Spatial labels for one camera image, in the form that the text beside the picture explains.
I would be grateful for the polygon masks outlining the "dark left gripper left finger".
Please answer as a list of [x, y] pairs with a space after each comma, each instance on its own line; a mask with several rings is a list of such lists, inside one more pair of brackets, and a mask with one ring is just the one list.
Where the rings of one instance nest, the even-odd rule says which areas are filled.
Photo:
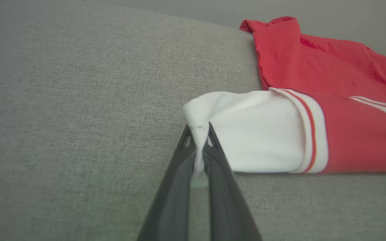
[[137, 241], [188, 241], [190, 185], [196, 145], [186, 126]]

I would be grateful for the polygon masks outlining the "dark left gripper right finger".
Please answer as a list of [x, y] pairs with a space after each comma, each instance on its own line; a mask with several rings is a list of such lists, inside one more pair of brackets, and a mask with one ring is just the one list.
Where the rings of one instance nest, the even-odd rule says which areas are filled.
[[213, 125], [202, 153], [209, 183], [210, 241], [262, 241]]

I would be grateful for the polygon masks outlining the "red and white garment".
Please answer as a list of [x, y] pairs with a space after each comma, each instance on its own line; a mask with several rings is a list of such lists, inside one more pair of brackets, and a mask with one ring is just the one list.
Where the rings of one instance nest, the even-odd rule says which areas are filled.
[[211, 92], [183, 107], [198, 148], [213, 128], [233, 171], [386, 172], [386, 56], [303, 34], [292, 17], [244, 20], [261, 91]]

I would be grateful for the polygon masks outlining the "grey fabric sofa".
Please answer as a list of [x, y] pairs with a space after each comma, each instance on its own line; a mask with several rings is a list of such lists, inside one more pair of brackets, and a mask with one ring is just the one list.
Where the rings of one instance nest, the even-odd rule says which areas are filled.
[[135, 241], [182, 106], [260, 87], [239, 28], [91, 0], [0, 0], [0, 241]]

